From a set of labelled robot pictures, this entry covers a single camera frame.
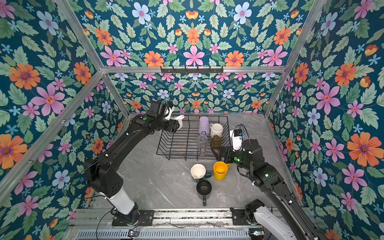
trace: pink flower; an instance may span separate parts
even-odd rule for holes
[[[352,182],[352,187],[354,190],[358,191],[359,190],[359,184],[363,187],[366,187],[368,186],[367,185],[367,182],[364,180],[364,179],[361,179],[360,177],[362,177],[364,175],[364,170],[362,169],[358,169],[356,172],[355,172],[355,167],[350,163],[348,165],[348,169],[342,169],[342,172],[348,176],[346,178],[344,178],[344,182],[346,184],[350,184]]]
[[[176,54],[176,51],[178,51],[179,49],[176,47],[176,44],[169,44],[169,46],[168,46],[168,50],[169,50],[169,53],[174,53],[174,54]]]
[[[124,59],[119,58],[121,55],[119,50],[114,50],[112,53],[112,50],[107,46],[104,47],[104,50],[106,51],[106,53],[101,52],[100,55],[104,58],[108,58],[108,60],[107,60],[108,66],[112,66],[113,64],[115,64],[116,67],[120,67],[121,66],[120,63],[126,63],[127,62]]]
[[[300,102],[300,97],[303,96],[303,93],[301,93],[301,87],[297,88],[295,87],[295,91],[292,93],[293,101]]]
[[[292,172],[296,171],[296,166],[294,163],[291,163],[291,166],[289,168],[292,170]]]
[[[213,83],[213,82],[211,81],[210,83],[207,84],[208,89],[213,90],[213,89],[217,88],[216,84],[217,84],[217,83]]]
[[[355,100],[352,104],[348,104],[349,110],[347,111],[348,114],[352,114],[353,118],[356,117],[356,113],[361,115],[362,111],[361,108],[364,106],[364,104],[360,103],[358,104],[358,101]]]
[[[22,109],[25,111],[23,112],[24,116],[29,115],[31,119],[35,118],[35,115],[40,115],[40,113],[37,111],[39,109],[39,106],[34,106],[31,102],[28,103],[28,106],[23,105]]]
[[[142,88],[142,89],[147,89],[147,87],[148,87],[148,85],[147,85],[147,83],[146,82],[143,82],[143,81],[140,81],[139,82],[139,86],[140,86],[140,88]]]
[[[88,101],[93,102],[93,95],[95,95],[93,92],[90,92],[89,95],[85,98],[85,102],[87,103]]]
[[[17,205],[20,208],[18,216],[20,217],[24,213],[26,216],[31,215],[32,209],[35,209],[39,206],[39,204],[35,203],[38,199],[39,197],[34,197],[32,199],[32,196],[28,195],[25,199],[25,202],[21,202]]]
[[[291,87],[293,87],[293,77],[288,77],[287,80],[285,80],[284,84],[286,85],[285,86],[285,90],[288,90],[288,92],[291,90]]]
[[[182,84],[180,81],[175,83],[175,89],[177,89],[177,90],[184,89],[183,86],[184,86],[184,84]]]
[[[191,53],[188,53],[188,52],[183,53],[184,57],[189,58],[185,64],[187,66],[192,65],[192,63],[193,63],[193,66],[196,66],[196,64],[203,65],[203,61],[200,58],[204,57],[205,53],[197,52],[197,47],[195,45],[192,45],[190,50],[191,50]]]
[[[215,43],[215,45],[211,44],[211,48],[209,50],[212,51],[212,54],[214,54],[214,53],[218,53],[219,49],[220,47],[217,45],[217,43]]]
[[[61,111],[64,109],[64,105],[59,102],[59,100],[63,100],[65,95],[64,93],[56,93],[55,94],[55,86],[53,84],[48,84],[47,91],[46,92],[43,88],[37,87],[37,92],[42,96],[41,97],[34,97],[32,98],[31,102],[35,105],[43,105],[41,109],[41,113],[43,116],[47,116],[52,111],[56,114],[61,113]]]
[[[319,146],[320,145],[320,141],[316,141],[316,140],[312,140],[313,143],[310,144],[311,146],[311,151],[312,152],[315,152],[316,154],[319,153],[319,150],[321,150],[321,147]]]
[[[131,53],[130,52],[127,52],[126,49],[124,50],[120,50],[120,57],[124,57],[125,60],[127,59],[131,59]]]
[[[264,57],[267,56],[267,51],[262,49],[260,52],[257,53],[257,58],[261,58],[261,59],[264,59]]]
[[[220,82],[223,82],[224,80],[228,80],[230,73],[222,73],[216,76],[216,79],[220,79]]]
[[[325,143],[325,146],[328,149],[330,149],[325,154],[327,156],[331,156],[332,155],[333,162],[337,162],[337,157],[339,157],[341,159],[344,159],[345,158],[344,154],[342,154],[342,152],[340,152],[341,150],[344,149],[344,144],[336,145],[336,139],[332,139],[331,143],[332,143],[332,145],[329,142]]]
[[[48,147],[45,149],[45,151],[39,156],[39,162],[43,162],[45,157],[52,157],[52,152],[49,151],[53,148],[53,144],[48,144]]]
[[[356,207],[356,203],[358,201],[354,198],[351,198],[351,194],[349,192],[347,192],[347,195],[342,193],[341,196],[344,198],[343,200],[341,200],[341,203],[347,205],[348,211],[351,211],[351,209],[357,211],[358,208]]]
[[[172,76],[172,73],[160,73],[161,80],[167,80],[167,82],[170,82],[171,79],[175,79],[175,76]]]
[[[66,142],[61,142],[60,146],[61,147],[59,147],[58,150],[61,151],[61,154],[64,155],[66,152],[70,152],[70,147],[72,146],[72,144],[66,141]]]
[[[55,90],[59,90],[59,89],[60,89],[60,91],[63,91],[64,88],[67,86],[67,85],[65,85],[65,84],[63,83],[63,79],[61,79],[61,78],[60,78],[60,79],[55,78],[55,81],[52,82],[52,84],[56,86],[56,87],[55,87]]]
[[[285,57],[288,53],[287,52],[281,52],[283,50],[283,45],[280,45],[276,48],[276,51],[273,51],[272,49],[268,49],[268,58],[265,58],[263,60],[263,63],[269,63],[268,66],[274,66],[283,64],[283,61],[280,58]]]
[[[251,80],[249,80],[248,82],[245,82],[243,86],[245,87],[245,89],[251,88],[252,87]]]
[[[97,92],[100,92],[100,90],[103,90],[103,89],[104,89],[104,88],[103,88],[103,84],[104,84],[103,80],[100,80],[100,81],[97,83],[97,86],[96,86],[96,90],[97,90]]]
[[[318,91],[319,89],[323,89],[323,85],[325,84],[324,78],[317,79],[317,83],[314,85],[316,90]]]
[[[6,5],[6,3],[6,0],[0,0],[0,17],[5,18],[8,15],[8,17],[15,19],[15,16],[11,13],[15,9],[11,5]]]
[[[85,111],[86,111],[85,115],[87,115],[89,118],[91,118],[95,115],[94,114],[95,109],[92,109],[92,107],[85,108]]]
[[[284,161],[288,162],[288,159],[287,159],[287,156],[286,156],[288,150],[284,149],[282,144],[279,144],[279,147],[280,147],[281,157],[283,158]]]
[[[297,118],[297,116],[300,114],[300,113],[299,113],[299,110],[300,110],[300,108],[298,108],[298,107],[296,107],[296,106],[292,109],[292,115],[293,115],[295,118]]]
[[[337,95],[340,87],[333,87],[331,91],[329,91],[329,84],[324,84],[323,91],[324,93],[318,92],[316,93],[316,98],[321,100],[317,103],[316,109],[322,109],[324,107],[325,114],[329,114],[331,111],[331,105],[337,107],[340,105],[340,101],[337,98],[333,98],[333,96]]]
[[[15,187],[15,194],[19,195],[19,193],[22,192],[24,186],[33,187],[33,181],[30,179],[34,178],[36,175],[37,175],[37,171],[33,171],[25,175]]]
[[[238,78],[239,81],[241,81],[243,78],[247,78],[246,73],[235,73],[235,78]]]
[[[156,76],[154,73],[143,73],[144,74],[144,79],[147,79],[152,82],[152,79],[156,79]]]
[[[372,0],[361,0],[361,6],[356,7],[354,10],[355,13],[357,13],[355,16],[355,20],[358,19],[360,16],[361,18],[365,18],[365,16],[367,16],[367,12],[371,10],[374,6],[375,3],[372,2]]]

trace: yellow mug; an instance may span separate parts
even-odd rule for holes
[[[231,164],[225,164],[225,162],[216,162],[214,164],[214,177],[217,180],[223,180],[228,172],[228,168],[231,167]]]

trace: orange flower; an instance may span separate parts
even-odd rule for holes
[[[347,148],[351,150],[349,156],[356,160],[358,164],[363,167],[367,166],[367,162],[370,166],[374,167],[379,164],[377,159],[384,158],[384,150],[377,148],[381,146],[381,141],[377,137],[371,138],[371,135],[367,132],[361,132],[360,136],[355,133],[351,136],[352,142],[348,142]]]
[[[308,64],[301,63],[300,66],[297,67],[295,73],[295,82],[298,84],[303,84],[307,79],[307,74],[309,73],[309,69],[307,68]]]
[[[370,56],[370,55],[374,54],[377,50],[379,50],[379,48],[376,45],[369,45],[365,49],[365,55]]]
[[[85,13],[85,15],[89,18],[89,19],[93,19],[93,13],[92,12],[90,12],[90,11],[85,11],[84,12]]]
[[[288,38],[291,36],[291,29],[289,28],[282,28],[280,31],[276,32],[276,36],[273,38],[275,41],[275,44],[283,45],[286,41],[288,41]]]
[[[263,103],[261,101],[255,101],[255,102],[252,103],[251,106],[252,106],[253,109],[258,109],[259,107],[262,106],[262,104]]]
[[[354,74],[357,71],[357,68],[353,66],[353,63],[348,63],[341,65],[340,69],[336,71],[337,77],[335,77],[335,81],[337,82],[337,85],[344,86],[349,85],[349,81],[352,81],[356,74]]]
[[[55,218],[52,220],[52,222],[49,224],[49,227],[50,228],[53,228],[56,226],[57,222],[58,222],[59,218]]]
[[[185,12],[185,15],[187,16],[187,19],[197,19],[198,15],[199,15],[199,12],[197,11],[186,11]]]
[[[99,139],[96,139],[95,143],[93,144],[93,149],[92,151],[95,153],[95,154],[99,154],[101,153],[101,151],[103,150],[103,147],[104,147],[104,141],[101,140],[101,138]]]
[[[363,77],[360,80],[360,86],[363,88],[368,88],[371,85],[371,79],[368,76]]]
[[[19,136],[12,139],[11,134],[0,135],[0,163],[3,169],[13,167],[13,162],[18,162],[23,156],[21,153],[27,151],[27,145],[22,144],[23,141]]]
[[[295,11],[293,11],[292,13],[291,13],[291,18],[295,18],[295,17],[297,17],[297,15],[299,15],[299,10],[295,10]]]
[[[200,34],[197,32],[195,28],[191,28],[189,30],[189,33],[187,33],[187,38],[188,38],[187,40],[192,45],[196,45],[196,43],[200,41],[199,37],[200,37]]]
[[[96,28],[95,35],[98,38],[99,42],[103,43],[104,45],[112,45],[113,39],[111,37],[111,34],[108,31],[105,31],[103,28]]]
[[[199,107],[201,107],[201,103],[199,102],[199,101],[194,101],[193,103],[192,103],[192,106],[194,107],[194,108],[199,108]]]
[[[290,138],[288,138],[288,139],[285,141],[285,146],[287,147],[287,150],[288,150],[288,151],[292,151],[294,145],[295,145],[295,144],[293,143],[292,139],[290,139]]]
[[[160,53],[155,53],[154,51],[149,51],[144,55],[144,62],[148,64],[148,67],[162,67],[164,66],[164,59],[161,58]]]
[[[120,132],[121,127],[122,127],[122,122],[120,122],[120,123],[118,124],[118,132]]]
[[[295,182],[295,187],[296,187],[297,193],[299,194],[300,199],[302,200],[303,199],[303,195],[302,195],[303,191],[301,190],[301,187],[299,187],[299,184],[297,182]]]
[[[9,78],[12,82],[16,82],[15,85],[19,88],[25,88],[27,90],[36,87],[37,83],[40,82],[39,72],[36,69],[33,69],[33,66],[24,63],[18,63],[17,68],[11,67],[9,69],[11,75]]]
[[[244,62],[244,55],[239,53],[239,51],[233,51],[233,53],[228,53],[228,57],[225,58],[227,67],[240,67],[241,63]]]
[[[73,73],[77,75],[77,81],[81,81],[81,83],[85,85],[91,78],[88,66],[86,66],[83,62],[75,63],[74,66],[76,68],[73,69]]]
[[[181,36],[181,29],[177,29],[176,31],[175,31],[175,35],[176,36]]]
[[[340,240],[339,236],[336,235],[336,233],[331,230],[331,229],[327,229],[325,231],[325,236],[329,239],[329,240]]]
[[[211,35],[211,34],[212,34],[212,33],[211,33],[211,30],[209,30],[209,29],[207,29],[207,28],[204,30],[204,35],[205,35],[205,36],[209,36],[209,35]]]
[[[134,109],[140,109],[140,108],[141,108],[141,103],[136,102],[136,101],[132,101],[132,102],[131,102],[131,106],[132,106]]]

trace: wall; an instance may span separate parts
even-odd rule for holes
[[[304,206],[328,239],[384,238],[383,6],[329,1],[270,115]]]
[[[82,67],[78,64],[89,71],[87,77],[94,73],[55,3],[38,2],[42,1],[8,0],[9,11],[0,10],[1,176],[86,84],[76,75],[76,69]],[[76,2],[71,5],[81,10]],[[42,18],[52,20],[52,28]],[[30,76],[30,85],[17,81]],[[53,96],[55,105],[47,104],[47,95]],[[27,114],[29,105],[33,114]],[[0,239],[60,240],[69,219],[77,208],[84,207],[83,198],[90,193],[80,174],[84,160],[106,150],[121,124],[122,114],[101,81],[3,203]],[[14,151],[13,158],[8,150]]]

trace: mug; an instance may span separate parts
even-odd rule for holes
[[[215,123],[215,124],[210,124],[210,129],[211,129],[211,137],[214,137],[215,135],[217,135],[218,137],[222,137],[223,136],[223,126],[219,123]]]
[[[214,164],[214,177],[217,180],[223,180],[226,177],[230,167],[230,163],[226,164],[225,162],[216,162]]]
[[[203,207],[207,205],[207,199],[211,195],[212,185],[207,180],[201,180],[196,185],[197,193],[199,194],[199,198],[203,200]]]
[[[206,172],[204,165],[195,164],[191,168],[191,175],[195,182],[199,182],[200,180],[210,178],[212,176],[212,173]]]

